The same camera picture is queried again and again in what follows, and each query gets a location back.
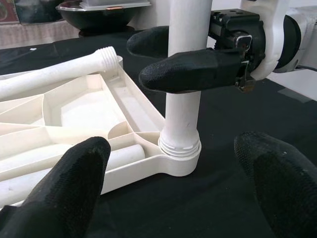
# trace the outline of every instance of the white plastic part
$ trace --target white plastic part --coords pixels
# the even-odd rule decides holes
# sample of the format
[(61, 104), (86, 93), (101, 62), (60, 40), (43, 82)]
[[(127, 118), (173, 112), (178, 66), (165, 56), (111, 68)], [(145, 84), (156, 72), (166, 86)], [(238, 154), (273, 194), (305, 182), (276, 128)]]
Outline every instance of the white plastic part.
[(1, 206), (21, 204), (70, 146), (92, 136), (106, 138), (116, 151), (102, 194), (157, 173), (186, 176), (196, 167), (200, 142), (182, 158), (160, 149), (164, 118), (121, 66), (67, 80), (40, 95), (30, 92), (0, 102)]
[(1, 80), (0, 99), (93, 72), (116, 71), (117, 67), (118, 60), (114, 48), (99, 49), (88, 56)]
[(265, 58), (251, 73), (255, 80), (265, 79), (274, 71), (282, 55), (284, 45), (284, 17), (290, 0), (241, 1), (241, 9), (260, 15), (264, 22), (266, 38)]
[[(293, 18), (298, 24), (301, 33), (301, 43), (293, 59), (285, 66), (274, 70), (275, 73), (294, 71), (298, 64), (302, 65), (304, 58), (309, 55), (316, 55), (317, 51), (310, 47), (316, 42), (312, 39), (314, 27), (317, 22), (317, 6), (290, 8), (287, 15)], [(309, 60), (310, 63), (317, 63), (316, 60)]]
[[(212, 0), (172, 0), (168, 55), (207, 47)], [(200, 147), (197, 120), (200, 92), (167, 94), (165, 127), (159, 145), (172, 156), (186, 158)]]
[(118, 59), (118, 64), (121, 66), (121, 68), (124, 68), (123, 67), (123, 58), (121, 56), (117, 56), (117, 59)]
[(115, 5), (119, 6), (121, 4), (132, 4), (148, 2), (147, 0), (83, 0), (82, 3), (88, 6), (102, 6), (102, 5)]
[(115, 4), (107, 4), (107, 5), (102, 4), (102, 5), (96, 5), (96, 6), (90, 6), (85, 2), (81, 2), (79, 5), (87, 11), (99, 11), (99, 10), (105, 10), (106, 8), (111, 8), (111, 7), (131, 8), (131, 7), (151, 6), (151, 3), (147, 0), (139, 0), (132, 3), (115, 3)]
[[(60, 153), (59, 159), (65, 153), (65, 151), (63, 153)], [(116, 169), (123, 165), (127, 165), (143, 159), (145, 159), (145, 153), (141, 145), (133, 145), (123, 149), (119, 149), (111, 152), (106, 171)], [(0, 201), (0, 208), (5, 206), (6, 204), (13, 204), (24, 200), (31, 192), (33, 187), (51, 170), (51, 167), (52, 166), (50, 166), (50, 168), (46, 170), (1, 181), (0, 197), (3, 199), (1, 199)]]

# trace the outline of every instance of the black bowl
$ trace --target black bowl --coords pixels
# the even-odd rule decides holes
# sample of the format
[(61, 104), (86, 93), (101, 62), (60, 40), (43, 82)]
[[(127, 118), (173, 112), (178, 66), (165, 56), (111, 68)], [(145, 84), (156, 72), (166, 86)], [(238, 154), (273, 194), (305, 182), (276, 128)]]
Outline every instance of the black bowl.
[(137, 11), (137, 7), (112, 10), (85, 10), (80, 0), (66, 1), (56, 9), (72, 26), (85, 33), (118, 32), (125, 28)]
[(61, 20), (61, 15), (56, 11), (55, 7), (61, 4), (63, 0), (15, 0), (7, 2), (14, 2), (16, 14), (22, 24)]

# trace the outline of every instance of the black cloth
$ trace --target black cloth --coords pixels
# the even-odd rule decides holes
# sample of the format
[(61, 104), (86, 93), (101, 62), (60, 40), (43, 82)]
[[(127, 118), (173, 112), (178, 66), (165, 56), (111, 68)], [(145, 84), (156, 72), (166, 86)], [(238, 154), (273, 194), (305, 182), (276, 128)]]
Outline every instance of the black cloth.
[[(157, 59), (128, 54), (133, 33), (72, 39), (0, 51), (0, 74), (49, 66), (114, 46), (124, 68), (138, 74)], [(165, 94), (140, 86), (164, 115)], [(253, 92), (235, 87), (202, 93), (198, 131), (202, 152), (196, 170), (184, 178), (159, 174), (101, 196), (89, 238), (274, 238), (254, 200), (253, 189), (234, 156), (234, 138), (262, 131), (296, 146), (317, 165), (317, 102), (305, 104), (278, 93), (269, 80)]]

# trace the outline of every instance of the white cylinder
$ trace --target white cylinder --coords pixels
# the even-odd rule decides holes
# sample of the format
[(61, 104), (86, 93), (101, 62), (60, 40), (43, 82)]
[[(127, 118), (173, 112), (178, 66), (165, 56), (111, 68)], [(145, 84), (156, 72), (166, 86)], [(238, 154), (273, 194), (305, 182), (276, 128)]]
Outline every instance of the white cylinder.
[[(145, 159), (145, 153), (141, 145), (137, 144), (115, 150), (110, 154), (106, 171), (116, 169), (142, 159)], [(28, 175), (1, 181), (0, 208), (5, 205), (11, 205), (26, 199), (35, 185), (40, 182), (50, 170), (51, 169), (42, 170)]]
[[(169, 56), (207, 47), (211, 4), (212, 0), (171, 0)], [(165, 153), (187, 157), (199, 149), (197, 119), (200, 96), (200, 92), (167, 94), (165, 127), (159, 139)]]
[(1, 80), (0, 99), (94, 72), (117, 70), (117, 67), (118, 59), (114, 48), (99, 49), (88, 56)]
[(141, 145), (132, 145), (120, 150), (115, 150), (110, 154), (106, 171), (113, 170), (142, 159), (145, 159), (145, 153)]

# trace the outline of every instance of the white plastic tube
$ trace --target white plastic tube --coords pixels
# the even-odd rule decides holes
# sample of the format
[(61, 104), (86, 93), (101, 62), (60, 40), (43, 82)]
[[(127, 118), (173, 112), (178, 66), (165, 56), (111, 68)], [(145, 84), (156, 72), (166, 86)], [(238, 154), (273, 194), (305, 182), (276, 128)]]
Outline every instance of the white plastic tube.
[[(142, 159), (145, 159), (145, 153), (141, 145), (137, 144), (120, 150), (115, 150), (110, 154), (106, 171), (116, 169)], [(35, 185), (41, 181), (41, 179), (44, 178), (50, 170), (51, 169), (42, 170), (0, 182), (0, 208), (26, 199)]]
[[(171, 0), (169, 56), (207, 47), (211, 4), (212, 0)], [(200, 92), (167, 94), (165, 127), (159, 140), (165, 153), (188, 157), (199, 149), (200, 96)]]
[(118, 59), (114, 48), (99, 49), (88, 56), (1, 80), (0, 99), (66, 79), (77, 78), (99, 71), (117, 70), (117, 68)]

